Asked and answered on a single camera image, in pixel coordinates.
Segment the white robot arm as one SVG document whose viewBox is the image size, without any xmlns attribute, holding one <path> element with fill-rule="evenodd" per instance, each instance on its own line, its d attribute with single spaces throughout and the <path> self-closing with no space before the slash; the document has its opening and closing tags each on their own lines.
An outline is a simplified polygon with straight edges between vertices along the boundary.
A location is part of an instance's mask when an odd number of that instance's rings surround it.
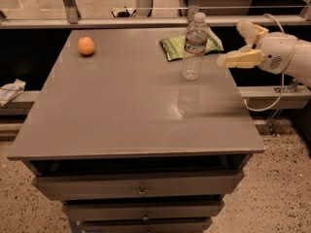
<svg viewBox="0 0 311 233">
<path fill-rule="evenodd" d="M 246 20 L 236 29 L 246 45 L 239 50 L 221 54 L 217 64 L 225 68 L 259 67 L 272 74 L 286 74 L 311 86 L 311 43 L 283 32 L 269 32 L 265 27 Z"/>
</svg>

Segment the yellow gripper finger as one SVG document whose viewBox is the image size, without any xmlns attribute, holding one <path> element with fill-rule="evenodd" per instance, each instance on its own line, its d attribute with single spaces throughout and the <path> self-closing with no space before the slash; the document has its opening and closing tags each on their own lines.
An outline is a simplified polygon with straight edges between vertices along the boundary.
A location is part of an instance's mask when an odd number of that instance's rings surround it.
<svg viewBox="0 0 311 233">
<path fill-rule="evenodd" d="M 225 68 L 251 69 L 260 65 L 265 59 L 265 54 L 252 45 L 246 45 L 239 50 L 221 54 L 217 58 L 217 65 Z"/>
<path fill-rule="evenodd" d="M 244 38 L 247 45 L 256 45 L 261 36 L 267 34 L 269 30 L 252 22 L 241 20 L 237 22 L 236 29 Z"/>
</svg>

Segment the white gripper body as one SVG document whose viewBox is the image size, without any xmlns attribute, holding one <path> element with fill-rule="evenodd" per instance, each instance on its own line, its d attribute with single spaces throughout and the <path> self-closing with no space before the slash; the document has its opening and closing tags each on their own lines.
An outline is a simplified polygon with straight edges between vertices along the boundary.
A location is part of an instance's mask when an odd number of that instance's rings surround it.
<svg viewBox="0 0 311 233">
<path fill-rule="evenodd" d="M 296 36 L 282 32 L 262 36 L 257 44 L 257 48 L 264 54 L 264 60 L 259 65 L 261 70 L 272 74 L 282 73 L 290 61 L 297 41 Z"/>
</svg>

